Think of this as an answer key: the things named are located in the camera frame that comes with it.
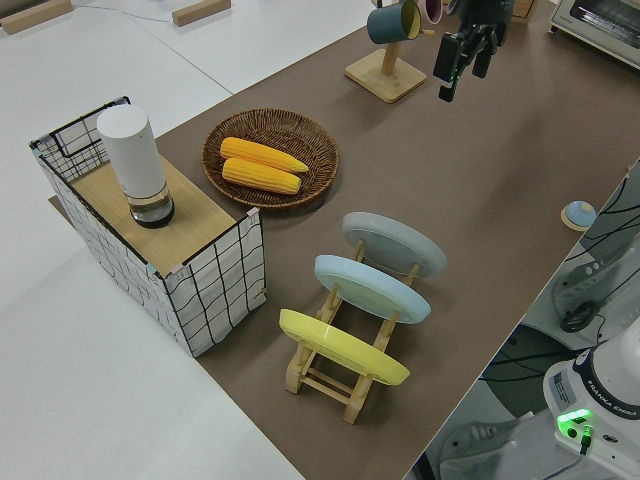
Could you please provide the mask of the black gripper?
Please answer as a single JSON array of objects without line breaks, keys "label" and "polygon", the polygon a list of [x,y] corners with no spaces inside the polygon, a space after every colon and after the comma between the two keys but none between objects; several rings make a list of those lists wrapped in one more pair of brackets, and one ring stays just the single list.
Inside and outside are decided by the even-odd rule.
[{"label": "black gripper", "polygon": [[459,78],[466,68],[466,37],[476,26],[485,26],[479,35],[478,46],[474,49],[475,62],[472,73],[485,78],[492,57],[505,42],[511,23],[514,0],[451,0],[446,12],[458,15],[459,30],[446,33],[441,39],[436,57],[433,75],[441,81],[439,98],[452,102],[455,97]]}]

